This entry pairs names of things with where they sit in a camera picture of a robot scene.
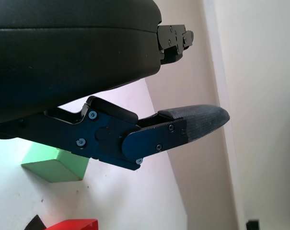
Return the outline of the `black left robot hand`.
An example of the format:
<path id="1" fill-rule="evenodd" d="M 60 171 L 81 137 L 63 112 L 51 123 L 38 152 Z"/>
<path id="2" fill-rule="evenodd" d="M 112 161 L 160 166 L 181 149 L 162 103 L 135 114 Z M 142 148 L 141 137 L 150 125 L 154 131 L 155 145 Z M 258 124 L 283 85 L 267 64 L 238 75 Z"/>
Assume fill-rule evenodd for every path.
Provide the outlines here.
<path id="1" fill-rule="evenodd" d="M 152 0 L 0 0 L 0 139 L 22 138 L 129 170 L 225 125 L 215 105 L 144 119 L 98 98 L 192 46 Z"/>

